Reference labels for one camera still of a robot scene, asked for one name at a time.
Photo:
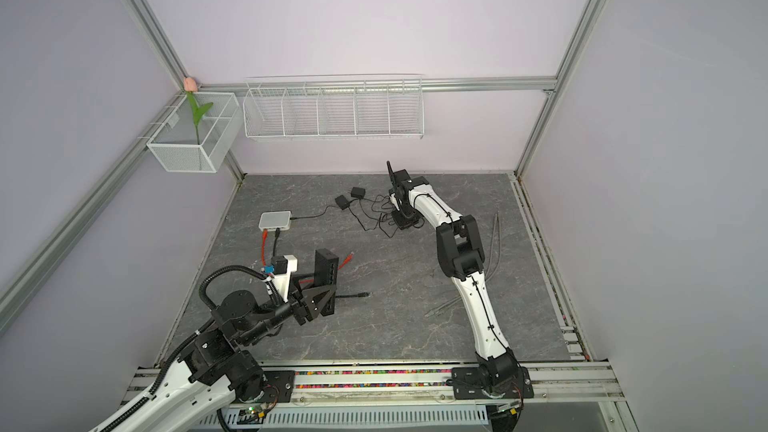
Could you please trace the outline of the pink artificial tulip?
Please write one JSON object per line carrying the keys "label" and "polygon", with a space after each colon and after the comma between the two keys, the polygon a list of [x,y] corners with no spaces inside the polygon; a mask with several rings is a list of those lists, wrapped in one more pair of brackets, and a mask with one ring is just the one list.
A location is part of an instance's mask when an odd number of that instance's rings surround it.
{"label": "pink artificial tulip", "polygon": [[212,102],[200,104],[196,98],[198,92],[198,84],[192,77],[185,77],[183,80],[184,91],[186,100],[190,106],[192,112],[192,121],[195,129],[195,138],[198,145],[201,144],[199,124],[206,113],[213,107]]}

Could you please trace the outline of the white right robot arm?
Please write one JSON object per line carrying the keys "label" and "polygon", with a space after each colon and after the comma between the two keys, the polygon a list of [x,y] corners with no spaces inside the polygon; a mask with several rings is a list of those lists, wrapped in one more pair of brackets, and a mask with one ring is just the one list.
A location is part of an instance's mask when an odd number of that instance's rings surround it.
{"label": "white right robot arm", "polygon": [[451,208],[426,178],[391,166],[387,172],[393,219],[401,229],[420,220],[434,228],[438,263],[458,291],[470,323],[477,367],[471,378],[455,378],[453,383],[460,390],[477,390],[490,398],[531,398],[528,371],[506,340],[488,294],[485,251],[476,219]]}

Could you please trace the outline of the black power adapter far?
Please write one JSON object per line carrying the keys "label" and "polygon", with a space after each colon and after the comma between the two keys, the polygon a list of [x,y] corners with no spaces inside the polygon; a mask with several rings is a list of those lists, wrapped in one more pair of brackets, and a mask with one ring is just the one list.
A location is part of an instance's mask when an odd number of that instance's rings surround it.
{"label": "black power adapter far", "polygon": [[350,195],[356,199],[363,199],[366,195],[366,190],[362,187],[353,187]]}

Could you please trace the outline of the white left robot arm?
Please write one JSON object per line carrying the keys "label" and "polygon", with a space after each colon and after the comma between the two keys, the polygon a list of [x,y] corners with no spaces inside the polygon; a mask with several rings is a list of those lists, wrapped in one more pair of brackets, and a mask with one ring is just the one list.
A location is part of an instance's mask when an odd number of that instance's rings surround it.
{"label": "white left robot arm", "polygon": [[[214,303],[207,288],[228,272],[243,272],[264,283],[271,303],[258,303],[248,290],[232,292]],[[97,430],[187,431],[210,414],[223,415],[233,403],[253,405],[256,417],[264,418],[279,402],[289,400],[294,380],[285,371],[265,371],[250,347],[275,335],[289,319],[303,325],[331,314],[337,275],[336,262],[316,271],[308,287],[286,274],[287,288],[279,291],[278,276],[265,270],[242,265],[216,270],[199,288],[210,319],[174,349],[147,388],[97,425]]]}

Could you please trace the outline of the black power adapter near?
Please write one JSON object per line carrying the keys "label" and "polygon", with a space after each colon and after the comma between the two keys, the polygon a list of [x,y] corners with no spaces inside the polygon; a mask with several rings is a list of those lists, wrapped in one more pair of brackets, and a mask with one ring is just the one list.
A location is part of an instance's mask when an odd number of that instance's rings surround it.
{"label": "black power adapter near", "polygon": [[334,199],[334,202],[340,210],[346,210],[350,207],[351,201],[345,195],[339,195]]}

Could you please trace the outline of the black power adapter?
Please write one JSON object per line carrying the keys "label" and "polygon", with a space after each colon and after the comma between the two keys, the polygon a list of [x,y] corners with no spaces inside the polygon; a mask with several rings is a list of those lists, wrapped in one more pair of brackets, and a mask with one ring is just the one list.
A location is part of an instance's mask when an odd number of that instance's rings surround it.
{"label": "black power adapter", "polygon": [[366,190],[362,187],[353,187],[350,195],[356,199],[363,199],[366,195]]}
{"label": "black power adapter", "polygon": [[334,202],[340,210],[346,210],[350,207],[351,201],[345,195],[339,195],[334,199]]}

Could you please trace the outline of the white mesh box basket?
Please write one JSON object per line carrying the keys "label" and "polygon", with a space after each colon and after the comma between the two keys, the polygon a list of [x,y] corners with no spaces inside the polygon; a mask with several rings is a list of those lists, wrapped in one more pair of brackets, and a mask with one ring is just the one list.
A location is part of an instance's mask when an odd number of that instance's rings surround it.
{"label": "white mesh box basket", "polygon": [[244,115],[235,94],[197,92],[196,98],[200,104],[213,103],[199,124],[200,145],[186,95],[148,140],[150,152],[167,172],[218,172],[243,127]]}

